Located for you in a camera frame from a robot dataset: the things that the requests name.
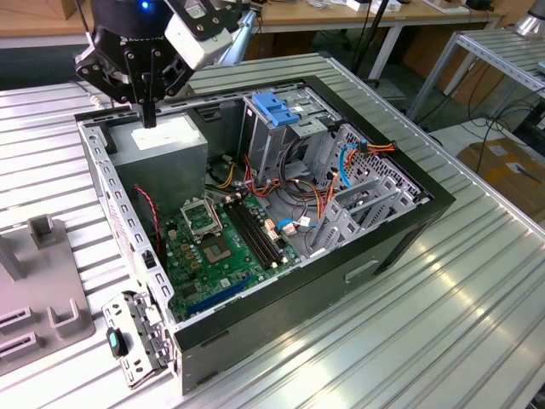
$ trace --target open computer tower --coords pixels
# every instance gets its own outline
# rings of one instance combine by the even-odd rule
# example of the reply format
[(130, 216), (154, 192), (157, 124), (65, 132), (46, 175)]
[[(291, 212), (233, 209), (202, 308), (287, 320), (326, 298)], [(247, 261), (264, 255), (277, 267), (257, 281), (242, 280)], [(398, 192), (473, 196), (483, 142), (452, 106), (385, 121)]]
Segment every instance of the open computer tower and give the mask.
[(315, 77), (76, 116), (137, 285), (104, 306), (131, 388), (186, 393), (394, 263), (454, 201)]

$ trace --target yellow wire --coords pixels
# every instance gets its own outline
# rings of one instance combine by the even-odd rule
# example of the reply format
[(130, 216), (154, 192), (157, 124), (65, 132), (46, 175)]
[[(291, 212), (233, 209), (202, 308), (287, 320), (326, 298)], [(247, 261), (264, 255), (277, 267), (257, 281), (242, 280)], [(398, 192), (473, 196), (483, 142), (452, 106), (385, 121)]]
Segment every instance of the yellow wire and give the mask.
[(392, 142), (390, 142), (390, 143), (387, 144), (387, 145), (372, 145), (372, 144), (369, 144), (368, 146), (369, 146), (369, 147), (390, 147), (390, 146), (392, 146), (392, 145), (393, 145)]
[(235, 169), (235, 164), (231, 164), (231, 169), (229, 170), (229, 176), (227, 177), (227, 180), (224, 181), (221, 185), (218, 186), (219, 189), (225, 189), (231, 184), (232, 181), (232, 174)]
[(321, 200), (320, 193), (318, 192), (316, 187), (314, 187), (313, 185), (311, 185), (310, 183), (308, 183), (306, 181), (298, 181), (297, 183), (303, 183), (303, 184), (309, 186), (313, 190), (314, 196), (316, 197), (316, 213), (317, 213), (317, 216), (318, 216), (318, 219), (319, 219), (322, 216), (322, 210), (321, 210), (322, 200)]

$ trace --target ram slot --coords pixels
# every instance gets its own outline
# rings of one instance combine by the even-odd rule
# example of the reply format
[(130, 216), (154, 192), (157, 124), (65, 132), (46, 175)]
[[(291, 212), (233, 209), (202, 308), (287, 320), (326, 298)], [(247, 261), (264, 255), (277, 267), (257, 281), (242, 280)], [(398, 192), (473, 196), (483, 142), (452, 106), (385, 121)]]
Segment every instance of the ram slot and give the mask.
[(225, 206), (224, 210), (264, 270), (269, 269), (273, 262), (280, 261), (278, 250), (261, 231), (246, 206), (237, 202)]

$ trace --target green circuit board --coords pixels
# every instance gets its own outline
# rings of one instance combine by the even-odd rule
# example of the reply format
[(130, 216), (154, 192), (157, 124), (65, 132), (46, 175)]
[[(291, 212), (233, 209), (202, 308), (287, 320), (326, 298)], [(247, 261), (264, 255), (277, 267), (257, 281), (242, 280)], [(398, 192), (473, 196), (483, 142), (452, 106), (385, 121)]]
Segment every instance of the green circuit board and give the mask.
[[(258, 222), (268, 218), (254, 197), (246, 198), (243, 203)], [(295, 248), (283, 237), (283, 248), (277, 248), (285, 262), (276, 268), (263, 268), (221, 205), (216, 204), (214, 208), (223, 230), (220, 236), (205, 237), (201, 243), (194, 241), (181, 213), (164, 220), (161, 226), (167, 240), (167, 276), (175, 291), (169, 306), (178, 320), (186, 320), (198, 312), (195, 308), (203, 303), (212, 307), (300, 261)], [(202, 214), (187, 216), (207, 220)]]

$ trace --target aluminum work table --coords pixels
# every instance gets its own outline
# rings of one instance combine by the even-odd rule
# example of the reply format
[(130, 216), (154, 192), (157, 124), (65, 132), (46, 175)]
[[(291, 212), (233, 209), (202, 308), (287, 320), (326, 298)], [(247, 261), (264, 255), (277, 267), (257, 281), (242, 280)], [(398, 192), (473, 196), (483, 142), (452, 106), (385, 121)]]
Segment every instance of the aluminum work table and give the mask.
[(545, 233), (320, 55), (212, 67), (199, 92), (317, 75), (456, 196), (395, 266), (187, 396), (163, 372), (129, 390), (100, 307), (129, 288), (72, 115), (73, 84), (0, 93), (0, 232), (66, 222), (96, 333), (0, 377), (0, 407), (518, 407), (545, 381)]
[(545, 40), (524, 38), (508, 28), (455, 32), (412, 103), (407, 113), (409, 118), (416, 117), (458, 45), (469, 54), (445, 88), (445, 95), (450, 95), (476, 58), (486, 61), (512, 80), (510, 92), (505, 94), (494, 112), (503, 106), (516, 84), (532, 93), (545, 95), (545, 74), (537, 70), (537, 63), (545, 61)]

